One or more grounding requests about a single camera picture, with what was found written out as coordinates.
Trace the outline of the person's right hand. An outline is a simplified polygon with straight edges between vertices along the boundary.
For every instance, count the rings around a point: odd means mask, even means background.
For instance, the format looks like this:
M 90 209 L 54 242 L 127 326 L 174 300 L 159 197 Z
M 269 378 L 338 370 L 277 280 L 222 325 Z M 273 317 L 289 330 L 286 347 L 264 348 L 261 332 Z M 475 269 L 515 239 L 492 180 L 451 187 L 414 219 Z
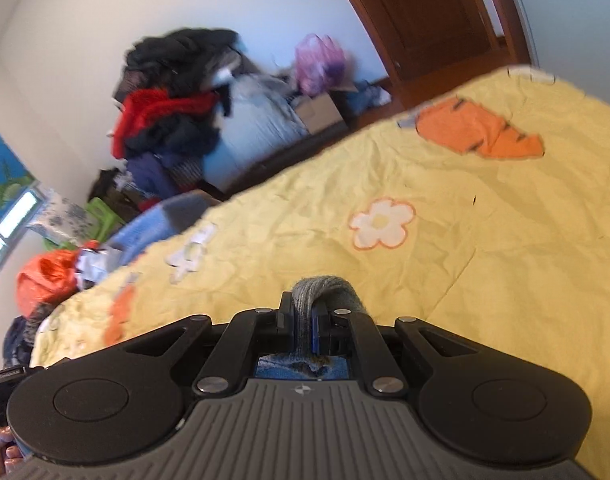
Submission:
M 0 427 L 0 478 L 24 464 L 24 456 L 9 427 Z

